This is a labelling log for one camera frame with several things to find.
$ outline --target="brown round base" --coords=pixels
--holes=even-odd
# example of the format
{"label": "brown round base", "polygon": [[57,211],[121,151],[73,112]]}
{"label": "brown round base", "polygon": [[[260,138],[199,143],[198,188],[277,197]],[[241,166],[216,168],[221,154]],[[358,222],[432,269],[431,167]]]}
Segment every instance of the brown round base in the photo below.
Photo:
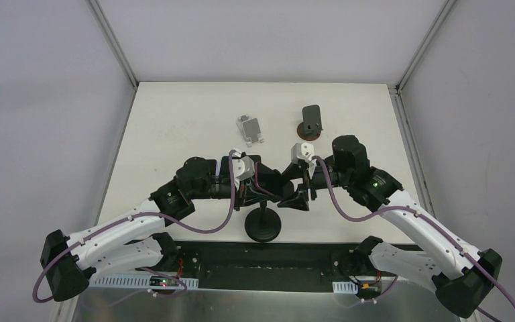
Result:
{"label": "brown round base", "polygon": [[303,132],[303,122],[299,123],[299,125],[297,125],[297,135],[304,139],[305,141],[315,141],[316,139],[319,138],[319,136],[321,136],[321,133],[319,132],[317,135],[315,136],[306,136],[305,133]]}

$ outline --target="white wall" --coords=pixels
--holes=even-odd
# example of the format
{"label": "white wall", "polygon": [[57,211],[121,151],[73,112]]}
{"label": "white wall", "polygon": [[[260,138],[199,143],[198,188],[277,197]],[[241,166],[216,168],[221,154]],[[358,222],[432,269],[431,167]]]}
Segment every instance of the white wall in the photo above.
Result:
{"label": "white wall", "polygon": [[397,83],[444,0],[102,0],[140,81]]}
{"label": "white wall", "polygon": [[91,224],[131,95],[85,1],[0,1],[0,321],[49,319],[44,238]]}
{"label": "white wall", "polygon": [[[460,1],[403,96],[437,217],[515,296],[515,1]],[[497,290],[482,307],[515,321]]]}

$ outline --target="white panel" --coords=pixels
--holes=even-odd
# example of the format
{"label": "white panel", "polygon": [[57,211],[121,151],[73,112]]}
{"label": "white panel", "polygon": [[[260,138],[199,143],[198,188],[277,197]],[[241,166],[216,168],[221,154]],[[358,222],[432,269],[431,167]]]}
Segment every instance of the white panel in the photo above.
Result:
{"label": "white panel", "polygon": [[140,81],[397,83],[443,0],[104,0]]}
{"label": "white panel", "polygon": [[[414,181],[386,85],[293,83],[149,83],[141,82],[113,169],[100,222],[133,208],[172,180],[188,158],[220,159],[232,148],[259,154],[264,164],[283,171],[291,163],[291,147],[302,142],[297,125],[304,106],[319,104],[325,129],[314,144],[317,155],[332,154],[331,142],[354,134],[366,145],[371,164],[385,169],[415,195]],[[251,113],[265,142],[245,147],[237,126],[239,115]],[[343,189],[335,189],[342,208],[354,217],[369,211]],[[363,223],[344,220],[327,190],[309,203],[310,211],[277,208],[282,230],[276,242],[362,242],[368,235],[391,243],[410,239],[385,219]],[[196,212],[183,222],[211,229],[223,222],[228,200],[195,200]],[[199,234],[171,225],[174,239],[250,242],[245,216],[259,205],[235,212],[217,233]]]}
{"label": "white panel", "polygon": [[85,1],[0,1],[0,321],[49,319],[44,238],[92,224],[131,94]]}
{"label": "white panel", "polygon": [[[460,1],[404,91],[435,213],[515,296],[515,1]],[[493,290],[481,306],[515,321]]]}

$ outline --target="small gray bracket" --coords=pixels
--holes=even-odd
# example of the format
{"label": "small gray bracket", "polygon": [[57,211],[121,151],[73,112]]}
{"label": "small gray bracket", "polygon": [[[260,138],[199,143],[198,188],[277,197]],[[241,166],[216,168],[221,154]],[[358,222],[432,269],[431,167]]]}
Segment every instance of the small gray bracket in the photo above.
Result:
{"label": "small gray bracket", "polygon": [[245,144],[250,147],[256,143],[263,143],[262,131],[258,119],[249,115],[242,115],[236,121],[238,129],[245,141]]}

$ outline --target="metal frame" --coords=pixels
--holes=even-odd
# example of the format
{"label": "metal frame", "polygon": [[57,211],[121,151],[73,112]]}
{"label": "metal frame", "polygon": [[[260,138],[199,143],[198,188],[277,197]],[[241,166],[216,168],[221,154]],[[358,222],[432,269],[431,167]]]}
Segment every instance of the metal frame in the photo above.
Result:
{"label": "metal frame", "polygon": [[414,73],[415,68],[420,64],[422,57],[425,55],[426,51],[428,50],[430,44],[433,42],[435,37],[437,36],[439,30],[441,29],[441,26],[453,10],[455,4],[457,4],[458,0],[446,0],[443,3],[443,6],[441,7],[441,10],[439,10],[439,13],[435,17],[435,20],[433,21],[433,24],[431,25],[431,28],[429,28],[427,34],[423,38],[423,41],[419,45],[419,48],[416,51],[416,54],[414,55],[414,58],[412,58],[412,61],[408,65],[408,68],[402,75],[402,78],[400,79],[400,82],[396,86],[396,89],[398,90],[399,94],[402,94],[402,91],[404,90],[404,87],[406,87],[407,82],[410,80],[410,77]]}
{"label": "metal frame", "polygon": [[429,190],[427,190],[427,183],[423,174],[423,169],[417,150],[417,143],[410,126],[409,117],[404,108],[402,98],[398,94],[395,86],[388,85],[388,89],[390,91],[390,98],[392,99],[392,106],[394,107],[394,112],[396,113],[396,120],[398,121],[398,126],[400,127],[400,134],[402,135],[404,148],[406,149],[406,154],[408,155],[408,163],[410,164],[410,168],[412,170],[420,205],[425,210],[427,210],[428,213],[435,217],[431,196],[429,195]]}
{"label": "metal frame", "polygon": [[101,9],[101,5],[99,4],[98,0],[86,0],[86,2],[88,3],[90,10],[92,11],[94,18],[96,19],[99,25],[99,28],[105,36],[107,44],[113,51],[115,59],[121,66],[121,69],[123,69],[123,72],[125,73],[127,79],[131,83],[133,89],[137,90],[137,87],[139,86],[139,81],[137,80],[137,77],[135,77],[135,73],[133,73],[133,70],[129,65],[129,61],[127,60],[127,57],[125,57],[125,54],[121,49],[121,45],[117,41],[117,38],[115,37],[113,30],[111,29],[111,25],[109,24],[109,21],[107,21],[107,18],[105,17],[105,14]]}
{"label": "metal frame", "polygon": [[[101,8],[101,5],[99,4],[98,0],[86,0],[90,10],[92,11],[94,18],[96,19],[99,28],[101,29],[103,35],[105,36],[105,39],[109,45],[109,47],[112,49],[113,54],[115,56],[115,59],[118,61],[119,65],[121,66],[121,69],[125,73],[130,85],[133,88],[133,98],[131,100],[131,104],[129,106],[129,112],[127,114],[127,117],[125,118],[125,121],[123,122],[123,125],[121,127],[121,134],[118,140],[117,149],[115,151],[115,155],[111,158],[110,164],[109,164],[109,173],[106,178],[105,182],[105,189],[102,196],[102,199],[99,201],[98,207],[97,207],[97,213],[94,218],[94,224],[97,224],[99,220],[99,215],[101,213],[101,209],[103,206],[103,202],[105,200],[105,195],[107,194],[107,186],[109,184],[109,181],[111,180],[111,175],[113,173],[113,169],[115,166],[115,161],[117,159],[117,155],[119,153],[119,149],[121,147],[121,142],[123,141],[123,134],[125,133],[125,128],[127,127],[127,122],[129,120],[129,116],[131,114],[131,107],[133,106],[133,102],[135,101],[135,96],[137,95],[137,88],[139,86],[139,81],[137,80],[137,77],[135,76],[135,73],[133,72],[133,69],[131,68],[129,61],[127,60],[125,53],[121,49],[121,45],[117,41],[117,38],[115,37],[115,34],[113,32],[113,29],[111,28],[111,25],[109,24],[104,11]],[[414,73],[416,67],[420,64],[422,61],[423,56],[425,55],[426,51],[428,50],[430,44],[433,42],[433,40],[436,38],[441,26],[449,16],[449,14],[452,12],[455,4],[458,2],[458,0],[446,0],[443,6],[441,7],[441,10],[439,11],[438,15],[436,16],[431,28],[427,32],[426,36],[424,37],[424,40],[422,41],[421,45],[418,47],[416,54],[414,55],[413,59],[410,61],[410,64],[408,65],[408,68],[402,75],[402,78],[400,79],[400,82],[397,85],[389,85],[390,88],[390,97],[392,99],[392,104],[394,106],[394,111],[396,113],[396,118],[398,120],[398,125],[400,126],[402,139],[404,141],[404,147],[406,148],[406,153],[410,156],[408,161],[410,163],[410,167],[412,169],[412,173],[414,175],[414,181],[416,183],[416,189],[418,193],[418,197],[420,199],[420,204],[431,214],[434,215],[433,212],[433,204],[431,203],[431,198],[429,196],[429,192],[427,190],[426,182],[424,179],[423,171],[421,168],[421,163],[416,147],[416,140],[413,134],[413,131],[410,126],[409,117],[406,114],[403,102],[402,102],[402,91],[405,88],[406,84],[410,80],[410,77]],[[74,315],[74,311],[76,308],[76,303],[78,301],[78,297],[74,297],[73,299],[70,299],[68,301],[64,301],[61,303],[55,303],[54,309],[52,311],[52,314],[50,316],[50,320],[57,322],[57,321],[71,321],[72,317]],[[478,312],[475,312],[473,316],[471,316],[468,319],[461,319],[461,322],[481,322],[481,317]]]}

